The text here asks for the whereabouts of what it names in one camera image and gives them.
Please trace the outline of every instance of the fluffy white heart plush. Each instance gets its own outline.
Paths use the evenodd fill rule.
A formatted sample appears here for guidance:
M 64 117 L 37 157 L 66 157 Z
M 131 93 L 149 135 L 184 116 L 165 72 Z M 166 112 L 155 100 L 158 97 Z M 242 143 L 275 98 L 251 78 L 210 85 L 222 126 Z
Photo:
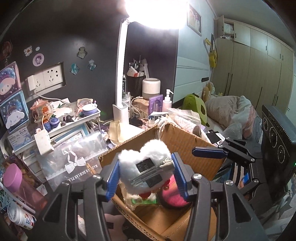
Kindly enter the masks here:
M 152 163 L 154 166 L 159 165 L 166 158 L 171 159 L 171 154 L 166 144 L 160 140 L 147 142 L 141 148 L 140 152 L 123 150 L 119 154 L 118 160 L 120 166 L 120 180 L 124 183 L 127 192 L 130 194 L 142 194 L 163 186 L 172 176 L 173 170 L 161 172 L 153 181 L 145 181 L 137 186 L 132 185 L 131 180 L 141 174 L 141 168 L 147 168 L 147 163 L 145 162 L 149 162 L 149 167 L 151 167 Z

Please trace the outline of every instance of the pump bottle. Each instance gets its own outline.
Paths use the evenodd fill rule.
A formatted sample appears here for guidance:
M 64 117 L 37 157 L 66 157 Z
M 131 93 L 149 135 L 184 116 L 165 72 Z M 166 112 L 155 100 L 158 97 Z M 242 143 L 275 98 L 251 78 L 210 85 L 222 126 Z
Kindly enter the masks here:
M 172 107 L 172 101 L 170 100 L 170 93 L 174 94 L 170 89 L 166 91 L 166 97 L 163 100 L 163 112 L 168 112 L 168 108 Z

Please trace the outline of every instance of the black speaker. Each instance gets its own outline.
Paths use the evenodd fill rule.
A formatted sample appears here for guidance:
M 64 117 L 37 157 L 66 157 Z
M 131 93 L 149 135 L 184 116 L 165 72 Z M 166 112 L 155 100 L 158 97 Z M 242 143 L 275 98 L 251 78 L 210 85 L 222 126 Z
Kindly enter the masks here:
M 296 127 L 274 106 L 262 106 L 263 166 L 273 202 L 296 171 Z

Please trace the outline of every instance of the lamp light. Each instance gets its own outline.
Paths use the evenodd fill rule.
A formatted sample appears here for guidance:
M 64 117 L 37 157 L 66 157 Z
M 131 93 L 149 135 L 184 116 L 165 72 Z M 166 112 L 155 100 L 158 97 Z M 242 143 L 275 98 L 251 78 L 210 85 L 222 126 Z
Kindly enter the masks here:
M 128 106 L 122 102 L 122 79 L 128 25 L 138 22 L 157 29 L 180 29 L 186 25 L 188 4 L 186 0 L 125 0 L 126 12 L 120 26 L 117 67 L 116 102 L 113 105 L 115 121 L 129 123 Z

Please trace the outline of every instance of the green plush toy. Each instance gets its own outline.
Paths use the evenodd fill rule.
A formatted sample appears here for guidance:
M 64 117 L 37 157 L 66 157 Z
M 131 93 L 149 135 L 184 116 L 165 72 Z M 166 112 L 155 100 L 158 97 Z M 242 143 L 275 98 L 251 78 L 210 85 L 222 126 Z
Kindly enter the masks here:
M 183 101 L 182 109 L 197 112 L 200 115 L 202 125 L 207 125 L 207 110 L 205 103 L 198 95 L 186 95 Z

